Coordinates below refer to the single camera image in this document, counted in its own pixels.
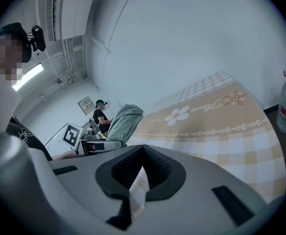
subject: white wall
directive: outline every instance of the white wall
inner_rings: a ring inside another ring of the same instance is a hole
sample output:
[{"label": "white wall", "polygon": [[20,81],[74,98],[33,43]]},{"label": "white wall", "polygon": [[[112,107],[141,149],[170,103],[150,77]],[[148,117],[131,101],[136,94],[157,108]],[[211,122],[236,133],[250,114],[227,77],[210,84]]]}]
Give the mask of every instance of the white wall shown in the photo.
[{"label": "white wall", "polygon": [[[93,103],[102,99],[95,86],[80,80],[67,86],[66,90],[53,94],[49,102],[43,102],[27,119],[22,121],[22,124],[45,144],[66,123],[71,122],[82,126],[88,122],[93,113],[84,115],[78,105],[78,102],[87,96]],[[113,117],[109,107],[104,110],[104,113],[108,119]]]},{"label": "white wall", "polygon": [[279,103],[286,23],[269,0],[102,0],[97,6],[93,31],[112,54],[89,46],[88,68],[114,111],[124,103],[146,110],[220,69],[264,109]]}]

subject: person in black shirt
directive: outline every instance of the person in black shirt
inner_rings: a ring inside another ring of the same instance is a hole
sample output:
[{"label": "person in black shirt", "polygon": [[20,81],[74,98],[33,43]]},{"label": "person in black shirt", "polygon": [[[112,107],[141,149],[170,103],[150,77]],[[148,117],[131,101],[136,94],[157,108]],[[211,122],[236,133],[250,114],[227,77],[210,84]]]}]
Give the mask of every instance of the person in black shirt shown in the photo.
[{"label": "person in black shirt", "polygon": [[99,124],[99,130],[103,136],[107,137],[108,130],[112,120],[108,120],[102,110],[105,109],[105,104],[103,100],[96,101],[96,110],[93,113],[93,118],[96,124]]}]

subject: fluorescent light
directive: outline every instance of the fluorescent light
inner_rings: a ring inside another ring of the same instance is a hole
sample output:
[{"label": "fluorescent light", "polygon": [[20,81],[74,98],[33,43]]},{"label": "fluorescent light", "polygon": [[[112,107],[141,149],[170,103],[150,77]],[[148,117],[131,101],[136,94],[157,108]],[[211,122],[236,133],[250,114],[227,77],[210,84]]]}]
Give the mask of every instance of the fluorescent light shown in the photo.
[{"label": "fluorescent light", "polygon": [[27,74],[25,74],[24,76],[22,76],[22,78],[20,80],[18,80],[13,86],[12,88],[15,89],[15,91],[17,91],[18,89],[21,88],[22,85],[24,85],[27,81],[29,81],[32,77],[34,77],[35,75],[37,75],[38,73],[40,73],[43,69],[43,66],[41,64],[38,64],[37,66],[35,66],[32,70],[30,70]]}]

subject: checkered tablecloth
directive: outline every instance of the checkered tablecloth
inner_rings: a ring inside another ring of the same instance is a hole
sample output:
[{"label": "checkered tablecloth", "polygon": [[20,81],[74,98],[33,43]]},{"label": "checkered tablecloth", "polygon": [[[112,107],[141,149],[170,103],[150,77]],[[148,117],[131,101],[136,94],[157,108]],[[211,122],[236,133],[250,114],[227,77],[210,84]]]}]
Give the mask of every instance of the checkered tablecloth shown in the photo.
[{"label": "checkered tablecloth", "polygon": [[[228,93],[231,100],[227,95],[220,97],[222,105],[214,112],[206,111],[207,105],[195,107],[234,87],[235,93]],[[237,95],[242,96],[241,103]],[[205,125],[213,117],[224,118],[215,129],[211,128],[214,122]],[[231,126],[227,118],[236,118],[231,121],[237,124]],[[286,167],[273,127],[253,97],[223,71],[155,104],[127,144],[150,144],[212,161],[247,183],[268,203],[285,193]]]}]

